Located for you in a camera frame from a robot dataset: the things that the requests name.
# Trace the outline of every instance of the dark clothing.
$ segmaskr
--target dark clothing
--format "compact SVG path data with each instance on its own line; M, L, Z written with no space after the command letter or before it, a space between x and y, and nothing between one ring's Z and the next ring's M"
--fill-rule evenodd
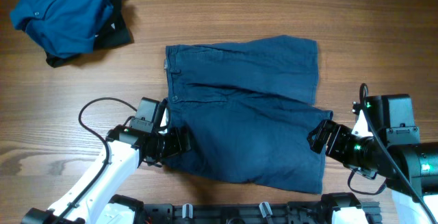
M113 11L111 16L106 20L105 24L102 28L97 32L94 39L93 49L107 49L111 47L117 47L120 45L124 45L130 43L132 41L131 36L129 35L129 30L123 20L121 9L122 9L122 0L110 0L113 5ZM72 55L68 58L60 58L54 55L51 55L46 51L46 62L52 67L57 67L71 61L79 54Z
M324 152L307 134L331 111L315 102L315 41L278 36L248 43L166 47L171 127L192 150L168 166L226 182L321 193Z
M112 10L110 0L20 0L10 17L15 29L24 29L51 55L67 58L93 51L95 34Z

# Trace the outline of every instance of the cable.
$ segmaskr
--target cable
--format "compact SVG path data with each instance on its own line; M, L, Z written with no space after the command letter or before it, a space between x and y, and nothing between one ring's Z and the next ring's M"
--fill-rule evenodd
M77 197L75 198L75 200L73 200L71 203L69 203L69 205L67 206L67 208L56 218L56 220L54 220L54 222L52 222L52 224L56 224L59 221L61 221L64 216L66 216L76 205L77 203L79 203L79 201L81 201L81 198L88 192L88 190L92 187L92 185L98 180L98 178L101 176L101 174L104 172L106 166L108 165L108 161L110 160L110 148L108 147L108 143L107 141L105 141L105 139L102 138L101 135L99 135L97 132L93 131L91 128L89 128L88 126L86 126L83 122L82 122L82 113L83 111L91 104L97 102L97 101L104 101L104 100L110 100L110 101L118 101L120 103L123 103L127 106L129 106L132 110L137 112L137 109L135 107L133 107L131 104L127 103L126 101L117 99L117 98L113 98L113 97L102 97L102 98L98 98L95 100L92 100L91 102L87 103L79 112L79 117L78 117L78 121L79 124L86 129L87 131L89 131L91 134L95 135L102 143L103 146L105 147L105 159L103 161L103 165L101 167L101 169L99 170L99 172L96 174L96 176L94 176L94 178L90 181L90 183L88 183L88 185L81 191L81 193L79 193L77 195Z
M374 128L373 124L371 123L371 119L370 119L370 116L368 114L368 110L367 110L366 103L365 103L365 97L367 97L367 96L368 96L368 86L365 83L363 83L363 84L361 84L361 88L359 90L359 99L361 102L362 112L363 112L363 115L368 123L368 126L370 127L370 130L371 130L373 136L376 139L378 146L381 148L381 150L385 154L386 158L391 163L392 167L396 170L397 175L402 180L402 183L404 184L404 186L406 186L406 188L409 190L409 192L411 193L411 195L413 197L416 197L418 199L420 205L423 207L423 209L424 209L425 213L427 214L428 218L430 219L431 223L436 224L437 221L435 220L432 212L429 210L429 207L426 205L426 203L424 203L424 200L417 194L417 192L414 190L412 185L409 183L406 176L404 176L404 173L397 166L396 162L391 157L388 150L386 150L386 147L384 146L382 140L380 139L380 137L376 131L376 128Z
M357 171L358 171L358 169L351 170L350 176L348 176L347 186L350 188L351 191L353 191L355 193L362 194L362 195L374 196L374 195L381 194L386 189L386 180L381 184L381 186L378 188L378 190L376 192L362 192L360 190L355 190L355 189L351 188L351 180L353 179L353 176L355 176Z
M126 124L135 116L129 116L126 121L123 123L123 126L126 126Z

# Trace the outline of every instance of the blue shorts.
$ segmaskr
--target blue shorts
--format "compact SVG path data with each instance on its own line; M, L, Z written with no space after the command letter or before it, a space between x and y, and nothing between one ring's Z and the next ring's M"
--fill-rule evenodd
M318 85L313 40L166 47L170 126L189 128L192 150L171 168L232 183L321 193L325 154L307 134L331 111L311 105Z

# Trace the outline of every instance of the wooden table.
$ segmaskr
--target wooden table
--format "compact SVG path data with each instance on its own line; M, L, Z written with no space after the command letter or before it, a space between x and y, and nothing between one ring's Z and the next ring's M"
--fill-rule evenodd
M318 41L317 106L352 126L359 85L371 95L409 93L422 142L438 137L438 0L128 0L124 18L135 42L83 55L53 69L43 50L14 31L0 0L0 223L18 223L31 208L47 208L85 172L101 144L77 122L84 104L117 97L137 106L167 96L164 47L238 41L279 34ZM106 101L85 122L100 134L133 114ZM324 193L348 191L350 171L327 160ZM382 179L353 180L373 191ZM119 194L145 203L285 203L319 195L251 184L214 182L141 166ZM385 223L397 223L391 191L377 197Z

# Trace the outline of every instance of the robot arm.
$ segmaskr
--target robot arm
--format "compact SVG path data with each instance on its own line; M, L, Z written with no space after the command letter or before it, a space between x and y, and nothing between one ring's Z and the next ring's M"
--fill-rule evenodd
M46 211L32 208L21 223L96 223L119 186L142 162L157 165L162 159L190 150L186 129L167 129L166 103L143 98L130 125L118 125L106 136L105 148L81 179Z
M353 172L368 179L382 175L386 178L385 185L393 190L400 220L429 223L426 208L421 207L417 196L430 208L429 217L438 216L438 142L420 143L420 129L415 125L408 95L366 97L365 102L377 136L413 190L402 183L377 144L377 138L369 132L364 110L358 103L353 103L353 112L359 116L354 129L330 120L322 121L307 138L311 150L321 153L327 146L326 155Z

